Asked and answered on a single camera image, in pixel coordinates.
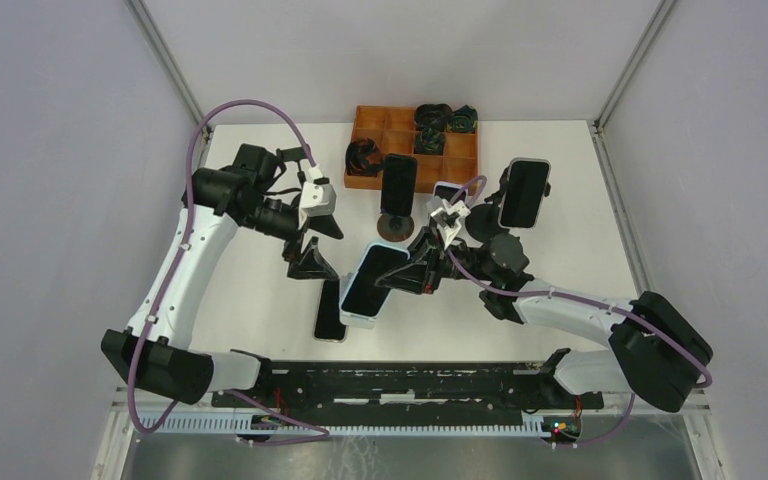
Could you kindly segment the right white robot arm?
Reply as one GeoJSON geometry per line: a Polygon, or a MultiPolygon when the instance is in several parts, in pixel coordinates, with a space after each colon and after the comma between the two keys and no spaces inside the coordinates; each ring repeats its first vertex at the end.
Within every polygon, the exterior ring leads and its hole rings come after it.
{"type": "Polygon", "coordinates": [[[461,239],[445,245],[423,230],[408,256],[375,278],[376,285],[431,294],[444,279],[469,280],[485,309],[499,320],[550,328],[599,344],[595,351],[556,351],[537,382],[540,400],[562,408],[577,395],[625,393],[668,413],[713,382],[713,350],[663,295],[610,298],[563,289],[526,270],[520,240],[508,233],[480,247],[461,239]]]}

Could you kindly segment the phone with blue case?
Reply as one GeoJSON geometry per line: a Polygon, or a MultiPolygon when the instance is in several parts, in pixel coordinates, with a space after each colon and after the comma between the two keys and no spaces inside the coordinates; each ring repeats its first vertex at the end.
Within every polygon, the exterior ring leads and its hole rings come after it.
{"type": "Polygon", "coordinates": [[[377,286],[376,281],[408,259],[406,248],[382,242],[370,243],[341,289],[340,322],[346,327],[372,330],[390,292],[389,288],[377,286]]]}

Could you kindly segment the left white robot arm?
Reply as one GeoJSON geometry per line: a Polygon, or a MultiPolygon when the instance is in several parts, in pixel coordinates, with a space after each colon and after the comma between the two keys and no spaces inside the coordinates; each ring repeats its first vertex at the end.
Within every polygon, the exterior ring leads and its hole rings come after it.
{"type": "Polygon", "coordinates": [[[294,199],[285,203],[272,187],[289,162],[305,160],[302,148],[278,150],[243,144],[232,164],[201,167],[185,191],[178,225],[157,278],[136,313],[121,330],[108,330],[101,351],[129,391],[144,390],[195,404],[209,392],[235,389],[250,407],[266,405],[273,379],[261,372],[265,357],[241,351],[191,349],[195,320],[208,284],[225,249],[246,228],[283,241],[287,275],[297,280],[335,280],[318,237],[343,236],[333,213],[336,193],[317,167],[297,174],[294,199]]]}

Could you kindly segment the black phone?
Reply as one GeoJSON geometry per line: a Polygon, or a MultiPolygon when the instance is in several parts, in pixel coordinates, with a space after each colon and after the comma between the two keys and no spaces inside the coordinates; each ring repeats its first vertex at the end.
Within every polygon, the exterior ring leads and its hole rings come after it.
{"type": "Polygon", "coordinates": [[[380,209],[384,214],[410,217],[418,173],[412,156],[390,154],[383,161],[380,209]]]}

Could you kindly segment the brown round phone stand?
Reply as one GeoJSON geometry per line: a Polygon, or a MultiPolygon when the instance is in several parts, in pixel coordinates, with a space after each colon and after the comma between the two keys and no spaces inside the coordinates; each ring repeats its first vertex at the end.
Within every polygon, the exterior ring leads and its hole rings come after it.
{"type": "Polygon", "coordinates": [[[382,213],[376,223],[379,236],[392,243],[408,240],[413,235],[414,228],[414,220],[410,216],[382,213]]]}

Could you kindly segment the phone with clear case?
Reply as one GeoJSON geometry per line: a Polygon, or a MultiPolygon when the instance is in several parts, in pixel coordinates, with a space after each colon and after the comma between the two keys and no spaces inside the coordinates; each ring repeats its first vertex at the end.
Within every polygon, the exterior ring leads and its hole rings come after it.
{"type": "Polygon", "coordinates": [[[340,320],[339,300],[339,281],[324,281],[313,330],[313,336],[316,340],[327,342],[343,342],[345,340],[347,327],[340,320]]]}

